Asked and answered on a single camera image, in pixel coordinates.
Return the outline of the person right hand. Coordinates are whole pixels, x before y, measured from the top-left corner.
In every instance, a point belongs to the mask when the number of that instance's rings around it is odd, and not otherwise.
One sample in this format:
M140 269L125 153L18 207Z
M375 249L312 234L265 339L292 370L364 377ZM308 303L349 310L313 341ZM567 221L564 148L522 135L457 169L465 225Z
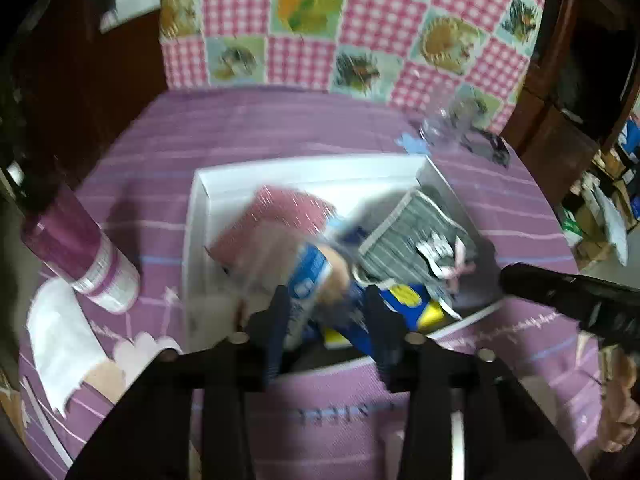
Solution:
M605 382L598 426L598 443L605 453L620 452L639 429L639 404L631 391L638 379L634 359L620 347L604 352Z

